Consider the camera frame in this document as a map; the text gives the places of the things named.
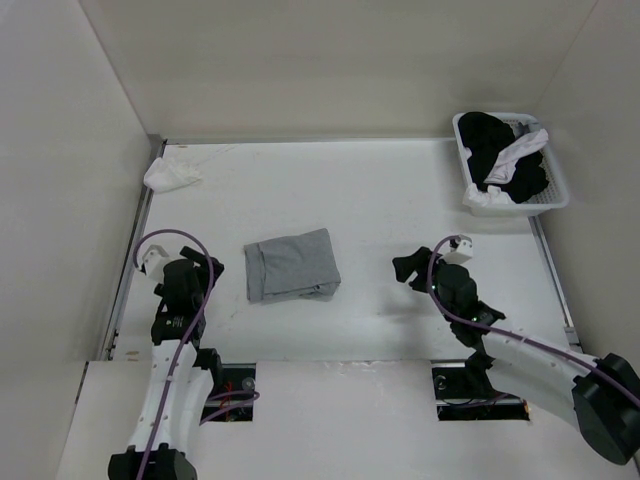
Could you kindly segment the grey tank top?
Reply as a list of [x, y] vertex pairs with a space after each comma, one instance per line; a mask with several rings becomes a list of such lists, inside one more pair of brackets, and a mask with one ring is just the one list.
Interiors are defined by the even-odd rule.
[[331, 237], [322, 228], [244, 247], [247, 299], [251, 303], [289, 298], [332, 297], [341, 285]]

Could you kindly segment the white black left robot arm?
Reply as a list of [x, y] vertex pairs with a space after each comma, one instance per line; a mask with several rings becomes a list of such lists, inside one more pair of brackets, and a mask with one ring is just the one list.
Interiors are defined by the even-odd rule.
[[224, 387], [221, 359], [200, 346], [204, 307], [224, 265], [187, 246], [171, 257], [160, 246], [140, 270], [160, 297], [151, 327], [151, 370], [144, 403], [124, 452], [111, 456], [110, 479], [195, 479], [189, 458], [207, 399]]

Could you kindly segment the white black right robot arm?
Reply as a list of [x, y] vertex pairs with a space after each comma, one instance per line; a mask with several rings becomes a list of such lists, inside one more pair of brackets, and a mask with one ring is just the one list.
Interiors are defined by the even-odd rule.
[[464, 384], [529, 401], [574, 427], [602, 458], [627, 464], [639, 451], [639, 376], [623, 357], [603, 358], [562, 348], [501, 327], [504, 313], [481, 301], [464, 267], [469, 238], [445, 238], [450, 250], [420, 247], [392, 261], [395, 278], [430, 296], [454, 337], [472, 349]]

